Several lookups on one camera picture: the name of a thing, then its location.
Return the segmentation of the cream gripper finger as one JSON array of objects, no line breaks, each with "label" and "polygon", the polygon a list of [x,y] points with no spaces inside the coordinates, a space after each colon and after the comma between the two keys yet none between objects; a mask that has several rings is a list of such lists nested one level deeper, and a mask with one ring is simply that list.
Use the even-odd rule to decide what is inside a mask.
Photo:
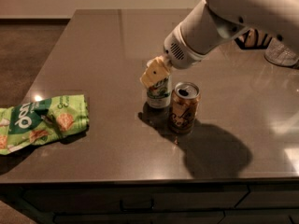
[{"label": "cream gripper finger", "polygon": [[160,61],[159,57],[155,57],[147,61],[146,66],[149,68],[153,63],[158,63]]},{"label": "cream gripper finger", "polygon": [[146,87],[150,88],[159,81],[164,80],[171,74],[172,64],[170,63],[167,56],[158,56],[160,61],[153,63],[149,68],[146,68],[145,72],[140,78],[141,83]]}]

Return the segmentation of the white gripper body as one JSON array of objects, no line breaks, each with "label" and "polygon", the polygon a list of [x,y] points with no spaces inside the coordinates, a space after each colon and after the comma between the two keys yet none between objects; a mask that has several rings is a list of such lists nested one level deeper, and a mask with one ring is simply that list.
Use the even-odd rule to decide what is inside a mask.
[{"label": "white gripper body", "polygon": [[203,54],[193,51],[187,45],[181,32],[181,24],[164,40],[164,52],[177,69],[187,69],[205,58]]}]

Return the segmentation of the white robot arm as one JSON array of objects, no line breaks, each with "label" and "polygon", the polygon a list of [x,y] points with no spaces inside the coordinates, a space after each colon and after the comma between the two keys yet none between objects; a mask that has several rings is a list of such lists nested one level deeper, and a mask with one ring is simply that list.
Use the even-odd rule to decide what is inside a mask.
[{"label": "white robot arm", "polygon": [[164,41],[164,54],[148,62],[140,81],[147,88],[203,60],[218,45],[250,28],[299,50],[299,0],[201,0]]}]

